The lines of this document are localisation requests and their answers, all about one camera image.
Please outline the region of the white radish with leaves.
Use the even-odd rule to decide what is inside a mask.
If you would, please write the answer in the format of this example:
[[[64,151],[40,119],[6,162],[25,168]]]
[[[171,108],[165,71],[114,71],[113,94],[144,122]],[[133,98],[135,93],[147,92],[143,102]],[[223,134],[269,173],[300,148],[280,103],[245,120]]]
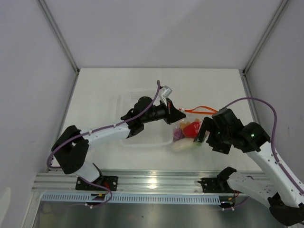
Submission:
[[[192,138],[183,138],[172,143],[171,151],[173,152],[189,151],[200,146],[201,143],[195,142],[194,139]]]

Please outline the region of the purple onion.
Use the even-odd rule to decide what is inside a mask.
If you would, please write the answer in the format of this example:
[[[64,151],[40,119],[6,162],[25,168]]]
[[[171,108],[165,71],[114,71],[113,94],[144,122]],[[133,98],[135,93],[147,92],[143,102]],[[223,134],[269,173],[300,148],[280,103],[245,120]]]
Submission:
[[[173,141],[178,141],[184,138],[183,131],[181,128],[176,128],[173,131]]]

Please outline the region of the red bell pepper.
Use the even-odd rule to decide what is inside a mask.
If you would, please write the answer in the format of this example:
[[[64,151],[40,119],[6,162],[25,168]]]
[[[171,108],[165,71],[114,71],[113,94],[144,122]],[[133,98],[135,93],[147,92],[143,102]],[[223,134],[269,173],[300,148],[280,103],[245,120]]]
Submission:
[[[190,125],[185,127],[182,131],[183,131],[183,135],[186,138],[195,138],[198,135],[199,130],[200,130],[200,122],[194,121]]]

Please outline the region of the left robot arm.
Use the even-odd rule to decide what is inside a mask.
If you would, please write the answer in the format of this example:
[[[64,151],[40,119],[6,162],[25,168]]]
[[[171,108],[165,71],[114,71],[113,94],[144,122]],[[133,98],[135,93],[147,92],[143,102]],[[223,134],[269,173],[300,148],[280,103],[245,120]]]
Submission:
[[[86,161],[91,149],[105,142],[134,137],[144,130],[147,123],[163,120],[172,124],[185,117],[185,113],[174,107],[171,99],[166,98],[154,105],[150,97],[143,96],[116,126],[101,127],[91,132],[80,130],[75,125],[67,127],[51,151],[64,174],[75,174],[86,180],[91,189],[98,190],[103,185],[103,175],[94,163]]]

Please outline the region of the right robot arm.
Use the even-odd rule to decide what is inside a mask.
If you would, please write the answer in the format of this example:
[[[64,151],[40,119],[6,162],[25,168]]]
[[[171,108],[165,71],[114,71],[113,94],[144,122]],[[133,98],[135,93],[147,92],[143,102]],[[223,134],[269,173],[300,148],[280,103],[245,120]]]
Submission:
[[[246,194],[266,206],[281,224],[292,226],[304,220],[304,195],[300,180],[284,166],[278,152],[272,149],[271,139],[257,123],[243,125],[236,117],[204,118],[194,142],[206,142],[213,151],[229,154],[231,147],[251,158],[270,180],[262,184],[232,167],[217,175],[217,187]]]

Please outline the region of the clear zip top bag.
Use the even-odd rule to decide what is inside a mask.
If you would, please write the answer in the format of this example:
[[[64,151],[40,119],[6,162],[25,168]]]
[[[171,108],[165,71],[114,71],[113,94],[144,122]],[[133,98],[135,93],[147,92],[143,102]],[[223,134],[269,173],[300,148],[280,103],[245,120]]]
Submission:
[[[193,109],[179,108],[186,115],[185,118],[173,124],[173,141],[170,145],[172,152],[185,152],[194,149],[198,144],[194,139],[198,136],[200,126],[205,117],[217,112],[208,106],[197,106]]]

